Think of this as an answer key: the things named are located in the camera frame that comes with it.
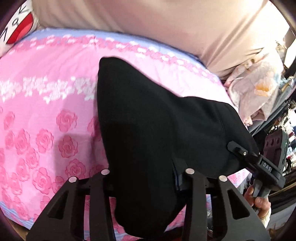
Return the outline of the right hand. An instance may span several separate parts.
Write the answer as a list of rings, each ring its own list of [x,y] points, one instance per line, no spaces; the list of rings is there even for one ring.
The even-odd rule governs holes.
[[[247,200],[251,207],[255,206],[258,211],[258,217],[263,220],[269,215],[271,209],[271,203],[269,199],[262,197],[253,197],[254,187],[251,185],[248,187],[247,191],[244,194],[244,198]]]

